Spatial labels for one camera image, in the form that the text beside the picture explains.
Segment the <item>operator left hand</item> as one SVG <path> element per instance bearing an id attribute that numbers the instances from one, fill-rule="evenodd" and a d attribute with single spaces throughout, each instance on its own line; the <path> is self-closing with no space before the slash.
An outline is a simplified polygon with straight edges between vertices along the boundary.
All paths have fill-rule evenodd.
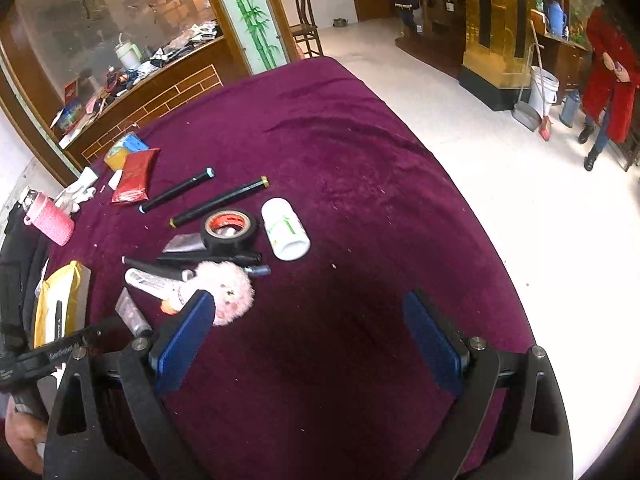
<path id="1" fill-rule="evenodd" d="M 43 460 L 37 451 L 37 443 L 47 437 L 47 425 L 34 416 L 18 412 L 13 402 L 6 413 L 6 440 L 17 459 L 34 474 L 42 474 Z"/>

